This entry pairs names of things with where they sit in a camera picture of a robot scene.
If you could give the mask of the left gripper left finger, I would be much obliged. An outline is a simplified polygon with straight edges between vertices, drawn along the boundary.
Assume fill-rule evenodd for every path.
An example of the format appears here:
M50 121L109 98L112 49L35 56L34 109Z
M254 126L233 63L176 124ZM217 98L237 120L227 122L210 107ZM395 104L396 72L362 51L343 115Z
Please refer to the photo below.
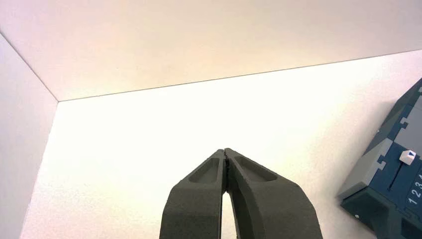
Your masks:
M171 189L162 214L160 238L221 237L226 167L224 150L218 149Z

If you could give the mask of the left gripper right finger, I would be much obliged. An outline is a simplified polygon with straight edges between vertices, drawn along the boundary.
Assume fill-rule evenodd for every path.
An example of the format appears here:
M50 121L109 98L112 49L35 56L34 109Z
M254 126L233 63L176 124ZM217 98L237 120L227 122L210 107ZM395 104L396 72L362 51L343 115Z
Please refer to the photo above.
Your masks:
M322 238L316 211L298 184L233 149L224 152L237 238Z

